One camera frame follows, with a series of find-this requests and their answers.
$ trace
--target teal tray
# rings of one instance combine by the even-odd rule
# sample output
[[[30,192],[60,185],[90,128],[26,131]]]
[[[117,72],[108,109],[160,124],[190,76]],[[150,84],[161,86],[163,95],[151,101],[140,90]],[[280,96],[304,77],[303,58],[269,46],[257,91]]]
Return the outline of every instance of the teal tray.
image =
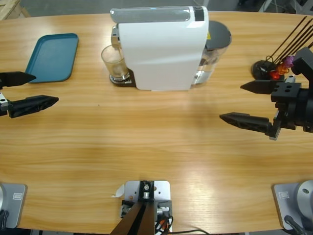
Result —
[[[29,59],[26,73],[36,76],[30,83],[62,82],[73,70],[78,36],[74,33],[41,37]]]

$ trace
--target glass cup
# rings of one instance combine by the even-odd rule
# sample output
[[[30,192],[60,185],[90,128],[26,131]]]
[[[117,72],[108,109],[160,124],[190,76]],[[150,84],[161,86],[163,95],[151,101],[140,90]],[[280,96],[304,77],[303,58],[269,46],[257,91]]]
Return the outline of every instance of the glass cup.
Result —
[[[202,58],[198,66],[198,71],[195,75],[195,80],[193,84],[200,84],[206,82],[212,75],[215,66],[220,60],[221,55],[227,50],[227,47],[207,50],[204,49],[202,53]]]
[[[112,45],[107,46],[101,52],[101,58],[110,73],[110,78],[116,81],[123,81],[129,77],[125,59],[120,48],[113,47]]]

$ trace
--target orange object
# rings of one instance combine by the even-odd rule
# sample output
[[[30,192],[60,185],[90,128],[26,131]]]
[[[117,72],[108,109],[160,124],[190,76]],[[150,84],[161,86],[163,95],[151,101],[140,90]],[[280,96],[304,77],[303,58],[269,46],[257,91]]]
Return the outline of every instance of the orange object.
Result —
[[[276,71],[278,71],[279,75],[284,75],[289,69],[284,64],[280,64],[276,67]]]
[[[160,221],[160,226],[162,227],[163,230],[168,229],[168,224],[166,223],[165,220]]]
[[[271,76],[272,80],[278,80],[280,76],[278,71],[276,70],[269,72],[269,75]]]

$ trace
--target purple object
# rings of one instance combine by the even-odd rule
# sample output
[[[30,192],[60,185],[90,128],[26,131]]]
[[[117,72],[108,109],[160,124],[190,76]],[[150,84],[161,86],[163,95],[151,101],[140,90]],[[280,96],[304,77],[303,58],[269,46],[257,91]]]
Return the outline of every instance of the purple object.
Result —
[[[283,59],[283,63],[285,65],[285,67],[291,68],[293,66],[293,63],[292,63],[293,59],[294,59],[294,55],[286,56],[286,58]]]

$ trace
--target white label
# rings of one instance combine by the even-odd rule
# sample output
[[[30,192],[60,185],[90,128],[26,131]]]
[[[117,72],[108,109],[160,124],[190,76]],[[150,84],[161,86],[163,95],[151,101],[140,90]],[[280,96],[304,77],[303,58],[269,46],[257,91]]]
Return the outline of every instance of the white label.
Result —
[[[23,194],[22,193],[14,193],[13,194],[13,200],[22,200]]]
[[[280,199],[287,199],[289,198],[289,193],[288,192],[279,192],[279,198]]]

